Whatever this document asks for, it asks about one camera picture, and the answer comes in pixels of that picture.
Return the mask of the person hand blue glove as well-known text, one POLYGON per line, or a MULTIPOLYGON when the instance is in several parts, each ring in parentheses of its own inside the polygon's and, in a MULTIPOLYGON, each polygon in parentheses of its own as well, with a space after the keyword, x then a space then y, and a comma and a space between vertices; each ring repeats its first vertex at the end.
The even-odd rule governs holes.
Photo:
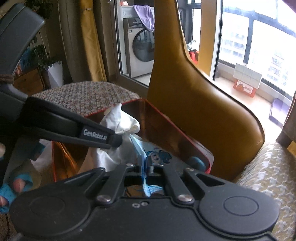
POLYGON ((38 188, 41 180, 41 174, 33 165, 33 159, 23 161, 1 186, 1 214, 9 212, 12 202, 20 193, 38 188))

